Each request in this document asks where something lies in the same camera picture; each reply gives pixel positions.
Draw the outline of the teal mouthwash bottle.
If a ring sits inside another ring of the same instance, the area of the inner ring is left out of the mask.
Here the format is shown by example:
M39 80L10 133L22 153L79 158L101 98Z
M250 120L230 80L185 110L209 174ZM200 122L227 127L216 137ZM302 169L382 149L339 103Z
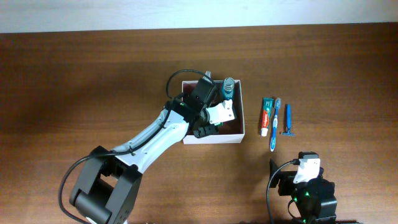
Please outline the teal mouthwash bottle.
M221 99L232 100L234 98L234 79L231 77L225 78L221 85Z

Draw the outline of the clear pump soap bottle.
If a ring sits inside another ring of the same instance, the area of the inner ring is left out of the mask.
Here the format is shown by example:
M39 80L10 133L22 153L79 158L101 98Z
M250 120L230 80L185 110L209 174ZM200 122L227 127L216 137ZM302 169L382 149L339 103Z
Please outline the clear pump soap bottle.
M205 76L203 76L202 77L202 79L204 79L204 80L206 80L206 81L208 81L208 82L212 82L212 79L211 79L211 72L210 71L206 71L205 72Z

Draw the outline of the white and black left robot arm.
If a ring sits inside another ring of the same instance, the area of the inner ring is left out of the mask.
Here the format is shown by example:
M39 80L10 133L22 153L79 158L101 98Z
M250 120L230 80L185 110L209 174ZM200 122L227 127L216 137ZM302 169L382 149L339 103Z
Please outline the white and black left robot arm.
M218 85L201 78L191 93L166 102L160 115L136 137L107 150L94 148L67 171L82 164L69 202L82 215L80 223L127 223L139 192L142 176L170 146L189 132L196 138L216 134L219 110L231 107L227 100L214 106Z

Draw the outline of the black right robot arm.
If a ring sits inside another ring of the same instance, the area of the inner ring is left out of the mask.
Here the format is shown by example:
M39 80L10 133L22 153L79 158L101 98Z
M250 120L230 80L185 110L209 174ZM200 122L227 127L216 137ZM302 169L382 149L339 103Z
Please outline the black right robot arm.
M337 199L335 184L323 178L320 159L293 159L281 166L269 161L270 178L266 189L267 211L271 213L269 190L278 188L280 196L291 197L288 205L296 205L299 216L292 223L335 223Z

